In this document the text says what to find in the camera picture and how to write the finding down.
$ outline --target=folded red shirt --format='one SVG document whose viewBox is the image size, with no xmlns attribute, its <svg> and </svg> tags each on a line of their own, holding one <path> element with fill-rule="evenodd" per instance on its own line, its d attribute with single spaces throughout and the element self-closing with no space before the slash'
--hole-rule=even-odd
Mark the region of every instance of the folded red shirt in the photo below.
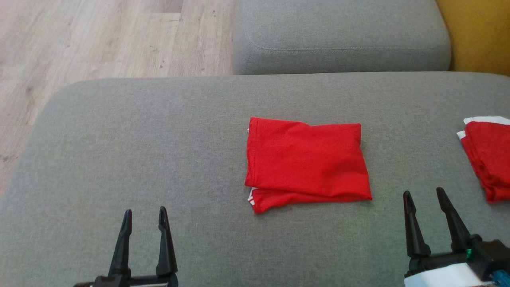
<svg viewBox="0 0 510 287">
<path fill-rule="evenodd" d="M 245 185 L 255 213 L 295 203 L 372 200 L 361 125 L 309 126 L 253 117 Z"/>
<path fill-rule="evenodd" d="M 464 119 L 457 135 L 473 171 L 480 179 L 487 201 L 510 199 L 510 119 L 477 116 Z"/>
</svg>

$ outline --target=robotic arm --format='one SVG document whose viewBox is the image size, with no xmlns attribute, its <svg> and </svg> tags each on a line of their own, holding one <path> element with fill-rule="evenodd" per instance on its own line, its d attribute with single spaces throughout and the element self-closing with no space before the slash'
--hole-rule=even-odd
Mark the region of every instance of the robotic arm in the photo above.
<svg viewBox="0 0 510 287">
<path fill-rule="evenodd" d="M 160 255 L 155 276 L 131 277 L 129 260 L 129 236 L 131 235 L 132 214 L 128 209 L 124 214 L 119 238 L 115 245 L 108 276 L 98 276 L 94 282 L 78 283 L 74 287 L 131 287 L 142 285 L 162 285 L 178 287 L 177 261 L 173 250 L 172 234 L 168 224 L 166 209 L 161 206 L 159 230 L 161 230 Z"/>
<path fill-rule="evenodd" d="M 501 241 L 482 241 L 471 235 L 445 191 L 438 187 L 439 205 L 446 215 L 451 252 L 431 254 L 416 220 L 416 207 L 409 191 L 404 192 L 405 237 L 409 271 L 406 287 L 472 287 L 495 284 L 509 286 L 510 249 Z"/>
<path fill-rule="evenodd" d="M 495 285 L 510 287 L 510 249 L 501 241 L 482 241 L 471 235 L 451 204 L 445 191 L 438 187 L 441 210 L 446 215 L 451 235 L 451 252 L 431 254 L 430 247 L 416 219 L 416 207 L 409 191 L 404 192 L 405 237 L 409 271 L 404 276 L 405 287 L 474 287 Z M 129 236 L 132 214 L 127 210 L 115 246 L 108 276 L 98 276 L 94 282 L 78 283 L 74 287 L 131 287 L 159 285 L 178 287 L 177 263 L 166 209 L 159 215 L 161 231 L 159 262 L 156 275 L 132 277 L 128 267 Z"/>
</svg>

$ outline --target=yellow wall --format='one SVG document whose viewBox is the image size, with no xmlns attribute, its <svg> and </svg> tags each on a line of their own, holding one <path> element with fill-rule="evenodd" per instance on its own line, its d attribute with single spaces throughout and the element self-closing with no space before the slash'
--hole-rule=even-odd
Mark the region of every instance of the yellow wall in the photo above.
<svg viewBox="0 0 510 287">
<path fill-rule="evenodd" d="M 510 76 L 510 0 L 436 2 L 450 33 L 450 68 Z"/>
</svg>

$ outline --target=gray couch cushion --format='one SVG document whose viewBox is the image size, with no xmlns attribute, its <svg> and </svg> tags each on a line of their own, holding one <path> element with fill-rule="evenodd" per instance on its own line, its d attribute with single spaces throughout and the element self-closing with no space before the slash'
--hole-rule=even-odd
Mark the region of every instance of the gray couch cushion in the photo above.
<svg viewBox="0 0 510 287">
<path fill-rule="evenodd" d="M 434 0 L 238 0 L 234 74 L 447 70 Z"/>
<path fill-rule="evenodd" d="M 154 273 L 160 205 L 182 286 L 401 286 L 407 189 L 433 252 L 450 244 L 437 186 L 472 232 L 510 245 L 510 205 L 485 202 L 455 134 L 468 116 L 509 117 L 509 91 L 507 77 L 454 72 L 74 84 L 41 114 L 2 198 L 3 286 L 105 274 L 128 208 L 133 274 Z M 373 201 L 254 215 L 250 116 L 361 123 Z"/>
</svg>

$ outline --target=white stripe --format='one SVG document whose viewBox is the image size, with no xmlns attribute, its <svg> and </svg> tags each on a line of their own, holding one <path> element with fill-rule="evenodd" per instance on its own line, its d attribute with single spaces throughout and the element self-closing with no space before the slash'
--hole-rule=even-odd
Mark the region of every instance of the white stripe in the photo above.
<svg viewBox="0 0 510 287">
<path fill-rule="evenodd" d="M 160 283 L 160 284 L 149 284 L 149 285 L 138 285 L 139 287 L 165 287 L 168 286 L 168 283 Z"/>
<path fill-rule="evenodd" d="M 502 116 L 475 116 L 464 119 L 464 124 L 467 125 L 470 122 L 495 123 L 510 126 L 510 119 Z"/>
<path fill-rule="evenodd" d="M 253 200 L 253 195 L 251 195 L 251 192 L 254 191 L 255 189 L 258 189 L 256 187 L 252 187 L 251 190 L 250 190 L 250 195 L 248 196 L 248 201 L 252 204 L 252 205 L 255 205 L 255 200 Z"/>
<path fill-rule="evenodd" d="M 466 137 L 466 132 L 465 131 L 458 132 L 457 136 L 459 139 L 463 139 Z"/>
</svg>

